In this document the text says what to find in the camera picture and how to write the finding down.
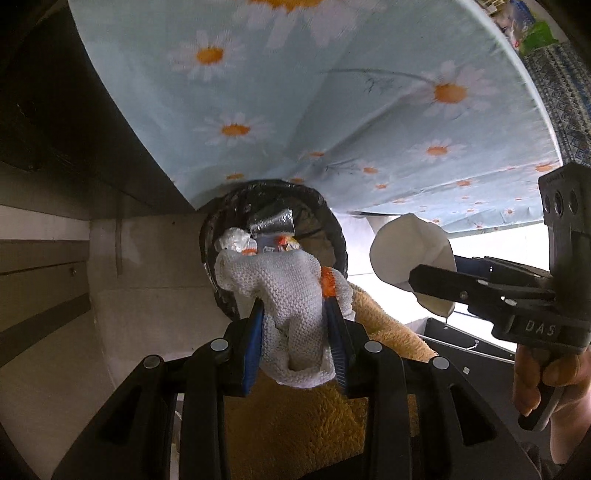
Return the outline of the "clear plastic wrap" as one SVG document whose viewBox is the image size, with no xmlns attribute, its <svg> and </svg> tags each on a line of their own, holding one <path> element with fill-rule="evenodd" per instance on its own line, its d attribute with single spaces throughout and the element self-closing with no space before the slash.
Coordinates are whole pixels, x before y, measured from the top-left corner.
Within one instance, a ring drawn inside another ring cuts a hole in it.
<svg viewBox="0 0 591 480">
<path fill-rule="evenodd" d="M 236 227 L 226 229 L 221 237 L 215 240 L 214 247 L 217 252 L 229 250 L 242 253 L 242 255 L 256 255 L 259 251 L 256 240 L 252 238 L 252 235 Z"/>
</svg>

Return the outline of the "black trash bin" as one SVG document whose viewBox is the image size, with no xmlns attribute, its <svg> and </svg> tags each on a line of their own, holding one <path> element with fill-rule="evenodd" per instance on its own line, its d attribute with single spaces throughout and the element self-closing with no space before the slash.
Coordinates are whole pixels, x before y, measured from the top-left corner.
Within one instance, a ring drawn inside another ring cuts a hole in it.
<svg viewBox="0 0 591 480">
<path fill-rule="evenodd" d="M 217 306 L 232 321 L 240 318 L 235 295 L 222 289 L 214 276 L 216 242 L 230 228 L 242 229 L 252 237 L 291 234 L 322 265 L 348 274 L 342 227 L 315 189 L 282 180 L 249 181 L 208 202 L 201 212 L 205 214 L 199 233 L 201 263 Z"/>
</svg>

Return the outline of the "red white wrapper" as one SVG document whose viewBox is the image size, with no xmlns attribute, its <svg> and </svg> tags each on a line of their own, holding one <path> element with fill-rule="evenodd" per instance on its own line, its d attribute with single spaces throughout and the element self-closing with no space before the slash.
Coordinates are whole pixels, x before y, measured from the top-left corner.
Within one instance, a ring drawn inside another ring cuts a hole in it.
<svg viewBox="0 0 591 480">
<path fill-rule="evenodd" d="M 293 236 L 276 235 L 273 236 L 273 248 L 277 252 L 288 252 L 301 250 L 301 244 Z"/>
</svg>

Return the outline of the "white knit glove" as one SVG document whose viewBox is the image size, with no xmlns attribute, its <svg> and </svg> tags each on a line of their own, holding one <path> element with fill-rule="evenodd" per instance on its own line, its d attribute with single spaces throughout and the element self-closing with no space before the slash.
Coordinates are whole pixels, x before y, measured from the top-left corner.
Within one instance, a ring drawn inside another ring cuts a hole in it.
<svg viewBox="0 0 591 480">
<path fill-rule="evenodd" d="M 303 250 L 255 256 L 224 250 L 217 256 L 214 273 L 222 289 L 263 300 L 260 368 L 277 384 L 311 389 L 335 379 L 322 319 L 324 271 Z"/>
</svg>

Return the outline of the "white paper cup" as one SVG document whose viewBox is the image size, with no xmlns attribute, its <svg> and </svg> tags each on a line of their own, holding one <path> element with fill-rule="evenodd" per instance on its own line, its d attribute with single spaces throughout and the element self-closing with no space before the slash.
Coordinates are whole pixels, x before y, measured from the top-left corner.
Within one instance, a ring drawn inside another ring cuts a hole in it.
<svg viewBox="0 0 591 480">
<path fill-rule="evenodd" d="M 419 265 L 457 270 L 447 234 L 435 223 L 406 214 L 377 228 L 370 246 L 370 264 L 381 281 L 412 292 L 430 313 L 448 318 L 454 312 L 453 301 L 418 293 L 410 285 L 410 273 Z"/>
</svg>

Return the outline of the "silver foil snack bag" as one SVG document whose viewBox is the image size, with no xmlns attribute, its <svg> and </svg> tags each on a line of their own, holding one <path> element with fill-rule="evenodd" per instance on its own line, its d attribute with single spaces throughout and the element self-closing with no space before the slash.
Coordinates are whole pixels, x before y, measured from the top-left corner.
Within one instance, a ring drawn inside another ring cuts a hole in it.
<svg viewBox="0 0 591 480">
<path fill-rule="evenodd" d="M 294 235 L 294 213 L 290 208 L 259 211 L 249 218 L 247 230 L 253 236 Z"/>
</svg>

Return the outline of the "green packet bag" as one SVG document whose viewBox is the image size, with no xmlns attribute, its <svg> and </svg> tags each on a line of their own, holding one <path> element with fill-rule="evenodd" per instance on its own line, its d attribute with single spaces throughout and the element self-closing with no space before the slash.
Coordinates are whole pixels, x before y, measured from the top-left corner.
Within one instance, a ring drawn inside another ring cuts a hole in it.
<svg viewBox="0 0 591 480">
<path fill-rule="evenodd" d="M 537 49 L 556 43 L 558 43 L 558 40 L 553 36 L 548 23 L 546 21 L 537 21 L 525 32 L 520 42 L 519 52 L 522 56 L 527 56 Z"/>
</svg>

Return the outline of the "blue daisy tablecloth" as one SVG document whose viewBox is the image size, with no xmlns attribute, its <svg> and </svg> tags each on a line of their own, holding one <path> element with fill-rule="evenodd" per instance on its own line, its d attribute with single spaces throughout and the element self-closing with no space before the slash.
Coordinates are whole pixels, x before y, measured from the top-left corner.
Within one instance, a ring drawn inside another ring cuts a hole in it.
<svg viewBox="0 0 591 480">
<path fill-rule="evenodd" d="M 183 197 L 314 188 L 450 232 L 537 222 L 561 163 L 524 64 L 474 1 L 73 1 L 87 55 Z"/>
</svg>

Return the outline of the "blue white snack bag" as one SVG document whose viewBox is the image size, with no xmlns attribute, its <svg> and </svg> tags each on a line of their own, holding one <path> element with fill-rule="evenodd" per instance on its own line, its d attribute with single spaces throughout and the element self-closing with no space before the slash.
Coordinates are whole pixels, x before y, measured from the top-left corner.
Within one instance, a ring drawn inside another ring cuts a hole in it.
<svg viewBox="0 0 591 480">
<path fill-rule="evenodd" d="M 535 17 L 523 1 L 508 1 L 504 14 L 507 20 L 505 33 L 514 44 L 520 43 L 536 23 Z"/>
</svg>

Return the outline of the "blue patterned cloth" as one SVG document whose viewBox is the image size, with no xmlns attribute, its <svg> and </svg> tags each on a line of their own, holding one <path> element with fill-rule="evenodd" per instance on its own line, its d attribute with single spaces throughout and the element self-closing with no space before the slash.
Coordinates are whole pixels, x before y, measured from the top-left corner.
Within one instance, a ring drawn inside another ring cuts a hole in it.
<svg viewBox="0 0 591 480">
<path fill-rule="evenodd" d="M 534 50 L 523 62 L 549 114 L 563 162 L 589 167 L 589 67 L 570 43 Z"/>
</svg>

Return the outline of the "mustard fleece sleeve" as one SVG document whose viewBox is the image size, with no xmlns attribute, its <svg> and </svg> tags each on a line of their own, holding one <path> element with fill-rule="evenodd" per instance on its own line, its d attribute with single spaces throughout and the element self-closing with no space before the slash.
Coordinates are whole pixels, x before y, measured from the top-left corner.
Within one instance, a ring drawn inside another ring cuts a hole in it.
<svg viewBox="0 0 591 480">
<path fill-rule="evenodd" d="M 260 372 L 245 398 L 224 399 L 232 479 L 298 479 L 363 452 L 368 401 L 346 399 L 335 381 L 281 386 Z"/>
</svg>

